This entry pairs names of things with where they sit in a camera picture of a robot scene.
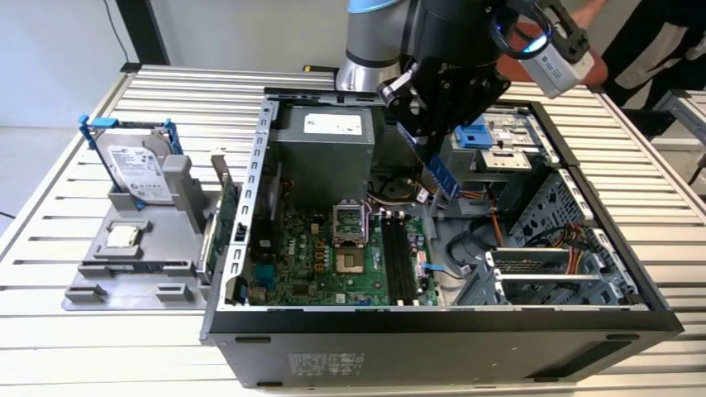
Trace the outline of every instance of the blue connector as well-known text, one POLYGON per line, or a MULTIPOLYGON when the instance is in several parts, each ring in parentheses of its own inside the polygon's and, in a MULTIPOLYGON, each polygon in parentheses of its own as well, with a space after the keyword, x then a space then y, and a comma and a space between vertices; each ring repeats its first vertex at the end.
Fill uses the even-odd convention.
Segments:
POLYGON ((421 263, 421 268, 429 269, 431 271, 445 271, 441 265, 431 265, 428 262, 421 263))
POLYGON ((492 137, 487 130, 483 116, 467 126, 457 126, 453 131, 459 146, 464 149, 489 149, 492 137))
POLYGON ((90 127, 94 128, 114 128, 117 127, 118 121, 110 117, 96 117, 92 120, 90 127))
POLYGON ((168 145, 170 147, 172 153, 176 155, 182 155, 184 150, 181 149, 181 143, 178 142, 178 135, 176 135, 176 124, 172 123, 170 118, 166 119, 162 126, 168 131, 168 145))

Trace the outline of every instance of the metal rail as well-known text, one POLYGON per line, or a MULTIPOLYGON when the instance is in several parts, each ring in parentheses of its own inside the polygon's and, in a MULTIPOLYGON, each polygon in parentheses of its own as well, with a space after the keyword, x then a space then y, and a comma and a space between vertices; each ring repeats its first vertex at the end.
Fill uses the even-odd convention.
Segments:
MULTIPOLYGON (((204 189, 217 189, 208 152, 221 148, 233 178, 242 178, 262 86, 330 89, 333 79, 330 74, 144 66, 121 78, 93 116, 149 122, 170 117, 193 174, 204 189)), ((533 84, 513 84, 504 98, 543 103, 685 332, 576 385, 508 385, 492 393, 706 395, 703 203, 600 95, 575 88, 551 100, 533 84)), ((0 285, 6 287, 0 288, 0 349, 10 349, 0 354, 1 383, 45 395, 242 393, 218 350, 198 345, 201 312, 68 313, 60 308, 62 288, 109 207, 109 186, 96 155, 73 140, 0 239, 0 285)), ((357 394, 349 388, 326 392, 357 394)), ((488 390, 445 386, 358 392, 468 395, 488 390)))

